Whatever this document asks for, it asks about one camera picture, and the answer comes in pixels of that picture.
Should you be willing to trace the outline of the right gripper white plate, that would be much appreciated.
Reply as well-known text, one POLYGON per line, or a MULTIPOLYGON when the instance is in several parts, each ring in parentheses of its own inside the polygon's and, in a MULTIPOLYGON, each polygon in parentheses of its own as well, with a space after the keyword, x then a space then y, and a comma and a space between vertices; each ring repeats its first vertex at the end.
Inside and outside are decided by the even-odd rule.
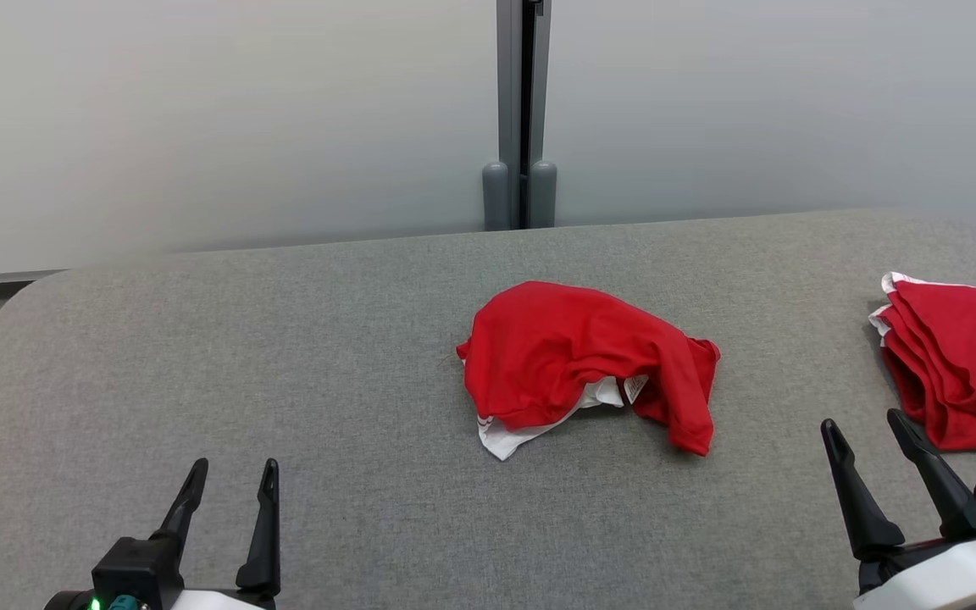
MULTIPOLYGON (((942 538, 976 537, 976 498, 942 458, 922 428, 900 409, 886 419, 900 451, 918 469, 940 519, 942 538)), ((856 468, 851 444, 833 419, 820 433, 838 505, 857 560, 874 560, 905 544, 898 525, 880 510, 856 468)), ((853 609, 972 609, 976 607, 976 541, 964 541, 863 593, 853 609)))

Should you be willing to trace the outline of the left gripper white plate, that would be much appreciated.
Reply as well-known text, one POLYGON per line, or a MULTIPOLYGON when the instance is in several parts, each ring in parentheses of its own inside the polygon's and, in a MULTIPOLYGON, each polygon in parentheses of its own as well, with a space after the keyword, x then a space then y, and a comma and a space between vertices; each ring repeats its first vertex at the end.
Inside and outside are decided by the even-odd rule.
MULTIPOLYGON (((154 540, 185 543, 195 511, 200 506, 207 481, 209 461, 195 460, 175 495, 162 524, 152 533, 154 540)), ((171 610, 275 609, 281 591, 280 467, 268 458, 257 491, 258 511, 247 560, 240 566, 233 590, 184 590, 171 610)))

